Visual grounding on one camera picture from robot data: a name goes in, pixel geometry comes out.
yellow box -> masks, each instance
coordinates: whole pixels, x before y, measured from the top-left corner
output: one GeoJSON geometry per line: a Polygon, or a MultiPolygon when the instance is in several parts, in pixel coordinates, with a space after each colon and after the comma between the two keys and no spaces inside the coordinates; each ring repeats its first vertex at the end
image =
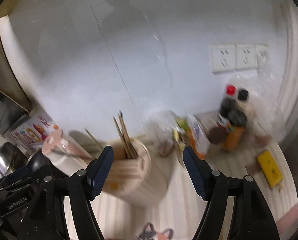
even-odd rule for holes
{"type": "Polygon", "coordinates": [[[283,176],[269,151],[264,151],[256,159],[271,188],[282,181],[283,176]]]}

metal pot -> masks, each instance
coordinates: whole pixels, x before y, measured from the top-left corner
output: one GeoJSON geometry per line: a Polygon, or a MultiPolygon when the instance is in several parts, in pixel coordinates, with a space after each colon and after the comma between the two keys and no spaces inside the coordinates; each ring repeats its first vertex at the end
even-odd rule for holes
{"type": "Polygon", "coordinates": [[[4,143],[0,147],[0,174],[2,176],[14,172],[17,168],[27,162],[27,157],[10,142],[4,143]]]}
{"type": "Polygon", "coordinates": [[[47,157],[45,157],[42,154],[41,149],[34,152],[29,157],[29,159],[27,161],[27,164],[26,164],[26,166],[29,170],[29,174],[34,173],[35,171],[37,171],[43,165],[52,166],[52,163],[47,157]]]}

wooden utensil holder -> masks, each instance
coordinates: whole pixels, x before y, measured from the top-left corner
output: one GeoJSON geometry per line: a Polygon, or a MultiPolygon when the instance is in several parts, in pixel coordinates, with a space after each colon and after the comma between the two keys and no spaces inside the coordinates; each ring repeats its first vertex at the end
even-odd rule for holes
{"type": "Polygon", "coordinates": [[[122,143],[112,145],[114,162],[103,190],[136,206],[155,205],[166,194],[166,178],[140,141],[132,145],[138,153],[132,160],[125,159],[122,143]]]}

white wall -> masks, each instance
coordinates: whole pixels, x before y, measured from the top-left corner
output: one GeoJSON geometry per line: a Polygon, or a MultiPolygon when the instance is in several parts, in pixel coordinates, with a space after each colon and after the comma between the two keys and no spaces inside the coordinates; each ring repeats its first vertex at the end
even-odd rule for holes
{"type": "Polygon", "coordinates": [[[60,127],[114,139],[119,110],[135,135],[158,110],[217,109],[234,74],[211,73],[211,43],[268,44],[283,80],[284,2],[20,0],[0,33],[25,92],[60,127]]]}

tile grout line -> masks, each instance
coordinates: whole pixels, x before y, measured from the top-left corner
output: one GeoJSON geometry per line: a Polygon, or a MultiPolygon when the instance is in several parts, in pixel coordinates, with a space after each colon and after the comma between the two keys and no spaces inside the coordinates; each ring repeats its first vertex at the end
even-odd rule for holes
{"type": "Polygon", "coordinates": [[[112,57],[112,60],[113,60],[113,62],[114,62],[114,64],[115,64],[115,66],[116,66],[116,69],[118,70],[119,76],[120,76],[120,78],[121,78],[121,80],[122,80],[122,82],[123,82],[123,84],[124,84],[124,86],[125,86],[125,88],[126,88],[126,90],[127,90],[127,92],[128,92],[128,95],[129,95],[129,97],[130,97],[130,100],[131,100],[131,102],[132,102],[132,104],[133,104],[133,106],[134,106],[134,108],[135,108],[135,110],[136,110],[136,112],[137,112],[137,114],[138,114],[138,116],[139,116],[139,118],[140,118],[140,121],[141,121],[142,125],[144,126],[144,122],[142,121],[142,118],[140,117],[140,114],[139,114],[139,112],[138,112],[138,110],[137,110],[137,108],[136,108],[136,105],[135,105],[135,103],[133,102],[133,99],[132,99],[132,97],[131,97],[131,95],[130,95],[130,92],[129,92],[127,86],[126,86],[126,83],[125,83],[125,81],[123,80],[123,78],[122,78],[122,76],[121,76],[120,70],[119,70],[119,68],[118,68],[118,66],[117,66],[117,63],[116,63],[116,61],[115,61],[115,59],[114,59],[114,57],[113,57],[113,55],[112,55],[112,52],[111,52],[110,47],[109,47],[109,45],[108,45],[108,42],[107,42],[107,40],[106,40],[106,38],[105,38],[105,35],[104,35],[104,33],[103,33],[103,31],[102,31],[102,29],[101,29],[101,27],[100,27],[100,24],[99,24],[99,22],[98,22],[97,17],[96,17],[95,11],[94,11],[93,8],[92,8],[91,1],[90,1],[90,0],[89,0],[89,4],[90,4],[91,10],[92,10],[92,12],[93,12],[93,15],[94,15],[94,17],[95,17],[95,19],[96,19],[96,21],[97,21],[97,24],[98,24],[99,30],[100,30],[100,32],[101,32],[101,34],[102,34],[102,37],[104,38],[104,41],[105,41],[105,43],[106,43],[106,45],[107,45],[107,48],[108,48],[108,50],[109,50],[109,52],[110,52],[110,55],[111,55],[111,57],[112,57]]]}

